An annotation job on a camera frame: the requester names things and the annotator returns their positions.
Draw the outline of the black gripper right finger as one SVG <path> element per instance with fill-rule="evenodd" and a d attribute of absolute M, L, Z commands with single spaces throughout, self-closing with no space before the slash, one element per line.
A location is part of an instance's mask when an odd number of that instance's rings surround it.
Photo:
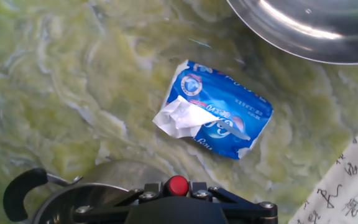
<path fill-rule="evenodd" d="M 190 182 L 190 197 L 218 206 L 229 223 L 278 224 L 278 209 L 272 202 L 252 203 L 206 182 Z"/>

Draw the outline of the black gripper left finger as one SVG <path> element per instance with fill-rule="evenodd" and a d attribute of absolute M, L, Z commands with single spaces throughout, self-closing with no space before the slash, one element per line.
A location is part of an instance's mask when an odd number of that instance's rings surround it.
<path fill-rule="evenodd" d="M 98 207 L 77 208 L 73 213 L 76 223 L 124 223 L 135 206 L 157 200 L 162 195 L 163 183 L 145 184 L 143 189 L 132 189 Z"/>

